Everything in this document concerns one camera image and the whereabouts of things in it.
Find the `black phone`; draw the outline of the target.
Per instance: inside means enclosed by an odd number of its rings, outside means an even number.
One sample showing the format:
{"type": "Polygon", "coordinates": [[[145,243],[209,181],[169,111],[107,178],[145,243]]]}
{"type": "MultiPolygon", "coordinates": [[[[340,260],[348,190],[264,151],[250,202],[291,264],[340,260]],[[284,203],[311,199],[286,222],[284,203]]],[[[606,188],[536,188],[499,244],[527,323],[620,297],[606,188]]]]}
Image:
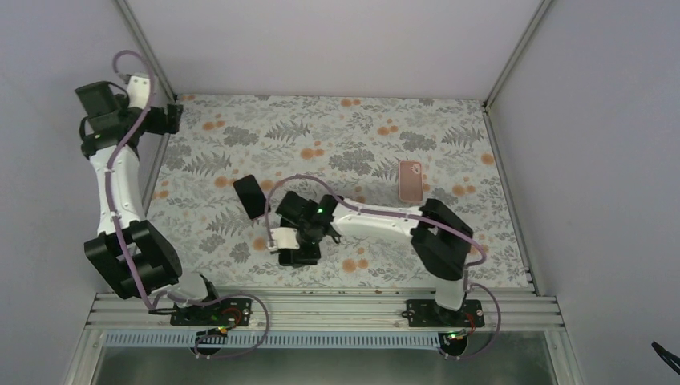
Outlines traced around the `black phone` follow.
{"type": "Polygon", "coordinates": [[[315,244],[303,244],[297,250],[282,249],[278,251],[277,255],[279,265],[293,268],[317,265],[321,258],[320,247],[315,244]]]}

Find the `pink phone case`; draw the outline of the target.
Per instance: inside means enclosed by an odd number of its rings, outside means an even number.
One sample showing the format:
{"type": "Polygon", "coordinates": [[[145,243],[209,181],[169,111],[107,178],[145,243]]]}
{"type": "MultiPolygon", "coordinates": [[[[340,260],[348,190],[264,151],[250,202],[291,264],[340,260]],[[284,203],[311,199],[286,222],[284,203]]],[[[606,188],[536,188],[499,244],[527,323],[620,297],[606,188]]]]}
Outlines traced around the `pink phone case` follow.
{"type": "Polygon", "coordinates": [[[418,161],[401,160],[398,181],[402,202],[420,203],[423,200],[423,167],[418,161]]]}

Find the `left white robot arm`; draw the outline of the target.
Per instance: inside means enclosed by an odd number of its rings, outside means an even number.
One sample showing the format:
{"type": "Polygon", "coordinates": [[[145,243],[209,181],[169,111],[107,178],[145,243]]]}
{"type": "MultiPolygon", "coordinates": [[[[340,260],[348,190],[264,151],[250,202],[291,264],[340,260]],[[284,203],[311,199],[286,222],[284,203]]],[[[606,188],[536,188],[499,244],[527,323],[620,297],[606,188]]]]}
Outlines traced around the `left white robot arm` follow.
{"type": "Polygon", "coordinates": [[[79,124],[81,152],[96,174],[99,225],[83,245],[88,261],[122,299],[139,298],[156,311],[161,298],[211,325],[223,314],[214,285],[186,274],[175,248],[146,218],[139,187],[140,137],[176,133],[179,105],[153,107],[154,84],[145,74],[121,87],[99,81],[76,89],[86,112],[79,124]]]}

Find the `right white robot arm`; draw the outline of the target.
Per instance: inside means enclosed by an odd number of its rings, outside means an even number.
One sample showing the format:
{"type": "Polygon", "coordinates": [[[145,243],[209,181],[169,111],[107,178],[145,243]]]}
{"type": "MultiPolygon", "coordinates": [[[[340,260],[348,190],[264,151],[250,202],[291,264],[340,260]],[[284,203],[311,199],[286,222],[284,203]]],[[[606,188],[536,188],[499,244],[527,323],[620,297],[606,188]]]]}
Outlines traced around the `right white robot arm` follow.
{"type": "Polygon", "coordinates": [[[371,237],[408,243],[425,270],[435,278],[436,320],[454,326],[465,315],[464,268],[474,232],[443,202],[391,208],[364,205],[326,194],[320,201],[288,192],[275,212],[281,219],[269,231],[267,247],[283,266],[316,265],[325,237],[371,237]]]}

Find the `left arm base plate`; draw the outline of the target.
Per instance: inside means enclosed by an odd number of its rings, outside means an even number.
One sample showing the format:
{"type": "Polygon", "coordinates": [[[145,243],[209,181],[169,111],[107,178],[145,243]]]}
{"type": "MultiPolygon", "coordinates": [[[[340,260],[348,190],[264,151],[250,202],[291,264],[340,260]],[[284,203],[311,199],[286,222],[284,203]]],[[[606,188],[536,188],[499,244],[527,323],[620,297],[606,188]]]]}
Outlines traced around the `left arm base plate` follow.
{"type": "Polygon", "coordinates": [[[172,326],[248,326],[252,300],[231,298],[210,306],[177,307],[171,314],[172,326]]]}

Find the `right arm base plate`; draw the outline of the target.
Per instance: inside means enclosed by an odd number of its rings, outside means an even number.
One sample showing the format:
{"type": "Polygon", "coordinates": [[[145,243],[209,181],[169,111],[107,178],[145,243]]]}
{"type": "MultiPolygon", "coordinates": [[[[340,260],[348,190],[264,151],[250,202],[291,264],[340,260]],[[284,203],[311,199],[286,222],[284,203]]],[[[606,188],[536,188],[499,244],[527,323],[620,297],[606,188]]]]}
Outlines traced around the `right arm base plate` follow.
{"type": "Polygon", "coordinates": [[[483,327],[484,311],[481,302],[466,299],[459,310],[448,310],[436,304],[434,299],[411,299],[401,316],[409,327],[483,327]]]}

